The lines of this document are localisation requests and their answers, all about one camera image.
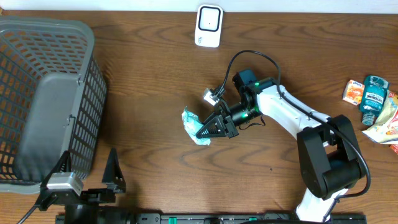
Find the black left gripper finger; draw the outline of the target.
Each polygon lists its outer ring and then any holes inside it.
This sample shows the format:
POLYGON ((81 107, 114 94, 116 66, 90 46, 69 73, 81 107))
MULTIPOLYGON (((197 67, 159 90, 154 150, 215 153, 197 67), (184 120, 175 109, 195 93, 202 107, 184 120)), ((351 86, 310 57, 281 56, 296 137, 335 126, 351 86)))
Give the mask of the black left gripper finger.
POLYGON ((126 192, 126 181, 119 166, 117 150, 112 148, 104 170, 102 183, 114 193, 126 192))
POLYGON ((64 151, 54 168, 49 172, 46 178, 41 182, 40 188, 45 189, 52 174, 59 172, 71 172, 71 155, 69 151, 64 151))

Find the light blue tissue pack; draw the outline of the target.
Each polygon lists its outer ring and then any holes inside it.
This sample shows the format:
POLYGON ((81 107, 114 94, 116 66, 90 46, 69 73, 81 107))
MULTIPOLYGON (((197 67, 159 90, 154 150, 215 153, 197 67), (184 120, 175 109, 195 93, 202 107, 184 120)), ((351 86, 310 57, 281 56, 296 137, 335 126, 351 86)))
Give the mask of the light blue tissue pack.
POLYGON ((196 133, 203 127, 203 124, 200 122, 196 114, 187 110, 187 107, 183 110, 182 121, 185 131, 196 145, 209 146, 211 144, 210 138, 199 139, 196 137, 196 133))

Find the small orange snack pack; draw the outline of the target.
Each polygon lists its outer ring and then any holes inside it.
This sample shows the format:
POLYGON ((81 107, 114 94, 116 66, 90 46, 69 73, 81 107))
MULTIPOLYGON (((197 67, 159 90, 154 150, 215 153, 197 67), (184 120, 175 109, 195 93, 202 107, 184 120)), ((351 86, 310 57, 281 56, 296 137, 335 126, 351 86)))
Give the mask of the small orange snack pack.
POLYGON ((362 83, 350 80, 346 84, 342 100, 357 106, 361 103, 363 92, 364 85, 362 83))

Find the blue mouthwash bottle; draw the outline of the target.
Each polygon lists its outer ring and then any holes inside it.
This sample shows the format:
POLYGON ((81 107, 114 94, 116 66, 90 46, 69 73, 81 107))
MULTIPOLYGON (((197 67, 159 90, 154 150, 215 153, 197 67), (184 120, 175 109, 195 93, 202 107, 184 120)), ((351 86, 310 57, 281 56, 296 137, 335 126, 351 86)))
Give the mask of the blue mouthwash bottle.
POLYGON ((366 126, 372 126, 374 120, 380 115, 389 82, 376 75, 368 75, 364 81, 364 91, 360 111, 363 113, 362 123, 366 126))

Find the red chocolate bar wrapper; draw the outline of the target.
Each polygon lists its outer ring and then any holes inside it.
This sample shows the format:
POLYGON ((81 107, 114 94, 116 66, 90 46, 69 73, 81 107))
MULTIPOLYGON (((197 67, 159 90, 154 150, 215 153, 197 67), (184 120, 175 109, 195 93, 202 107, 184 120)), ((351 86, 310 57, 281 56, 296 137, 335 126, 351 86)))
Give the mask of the red chocolate bar wrapper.
POLYGON ((398 145, 390 145, 390 148, 396 153, 398 154, 398 145))

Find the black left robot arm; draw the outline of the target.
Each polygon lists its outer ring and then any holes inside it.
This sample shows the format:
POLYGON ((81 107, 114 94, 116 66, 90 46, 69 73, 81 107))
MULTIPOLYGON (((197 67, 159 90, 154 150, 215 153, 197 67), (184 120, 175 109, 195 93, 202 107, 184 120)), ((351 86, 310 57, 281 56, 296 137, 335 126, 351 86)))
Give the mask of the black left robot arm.
POLYGON ((63 206, 65 214, 57 218, 62 223, 135 223, 134 214, 110 205, 116 194, 126 192, 115 148, 110 150, 102 183, 105 188, 84 190, 82 180, 72 171, 71 154, 65 151, 41 182, 34 207, 44 212, 52 205, 63 206))

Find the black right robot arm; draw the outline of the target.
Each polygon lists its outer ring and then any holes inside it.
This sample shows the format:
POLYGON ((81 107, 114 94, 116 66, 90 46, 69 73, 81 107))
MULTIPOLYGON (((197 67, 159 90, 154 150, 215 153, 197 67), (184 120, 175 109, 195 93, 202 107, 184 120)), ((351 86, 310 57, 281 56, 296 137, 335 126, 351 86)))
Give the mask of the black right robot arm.
POLYGON ((351 121, 319 113, 292 96, 273 78, 258 80, 252 70, 235 74, 240 103, 228 106, 206 90, 214 112, 196 132, 198 139, 233 138, 253 118, 268 116, 297 141, 300 173, 307 187, 295 210, 300 221, 330 222, 331 211, 359 179, 370 178, 351 121))

